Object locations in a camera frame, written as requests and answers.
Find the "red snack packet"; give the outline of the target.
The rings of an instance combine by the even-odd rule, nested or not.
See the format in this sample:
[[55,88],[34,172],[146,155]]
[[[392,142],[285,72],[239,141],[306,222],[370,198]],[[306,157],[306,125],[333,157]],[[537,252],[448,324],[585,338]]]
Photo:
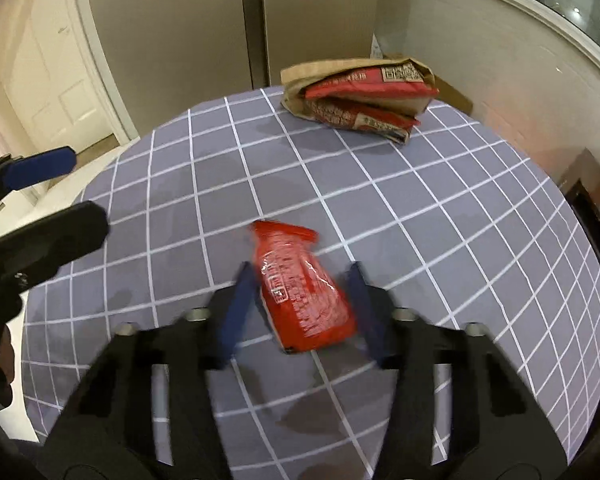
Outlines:
[[253,222],[251,231],[261,298],[282,349],[310,352],[354,336],[346,295],[312,252],[317,232],[270,220]]

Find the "champagne double-door refrigerator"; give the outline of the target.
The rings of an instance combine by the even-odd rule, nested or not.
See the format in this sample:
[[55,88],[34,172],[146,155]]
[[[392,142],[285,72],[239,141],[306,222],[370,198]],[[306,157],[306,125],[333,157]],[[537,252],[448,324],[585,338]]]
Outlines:
[[366,58],[377,0],[76,0],[114,114],[146,136],[299,63]]

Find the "grey checkered tablecloth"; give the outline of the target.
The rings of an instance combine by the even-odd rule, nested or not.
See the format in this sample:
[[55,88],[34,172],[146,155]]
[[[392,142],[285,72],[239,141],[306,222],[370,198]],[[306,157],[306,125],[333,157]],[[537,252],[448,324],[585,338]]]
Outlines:
[[314,255],[432,324],[486,326],[550,426],[542,448],[579,464],[600,417],[600,258],[552,179],[524,152],[433,102],[411,139],[306,122],[265,88],[198,104],[56,186],[90,200],[105,245],[30,291],[24,409],[45,440],[117,326],[168,325],[228,286],[253,222],[315,232]]

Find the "brown red paper bag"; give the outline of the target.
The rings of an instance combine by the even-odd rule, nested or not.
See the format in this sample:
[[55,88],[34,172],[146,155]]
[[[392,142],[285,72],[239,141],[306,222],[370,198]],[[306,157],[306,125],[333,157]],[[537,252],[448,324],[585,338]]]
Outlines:
[[307,62],[280,72],[282,104],[298,118],[404,145],[436,98],[433,74],[414,58]]

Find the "dark wooden cabinet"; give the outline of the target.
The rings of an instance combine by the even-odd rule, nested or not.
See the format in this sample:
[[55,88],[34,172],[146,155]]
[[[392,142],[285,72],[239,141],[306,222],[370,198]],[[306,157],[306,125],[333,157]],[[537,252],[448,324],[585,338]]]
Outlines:
[[600,256],[600,164],[589,150],[562,174],[559,188]]

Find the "white interior door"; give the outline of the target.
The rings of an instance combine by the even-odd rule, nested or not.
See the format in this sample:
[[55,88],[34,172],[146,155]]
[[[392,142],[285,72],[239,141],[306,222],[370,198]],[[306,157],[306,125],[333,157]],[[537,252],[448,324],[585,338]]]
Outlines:
[[0,0],[0,154],[138,136],[88,0]]

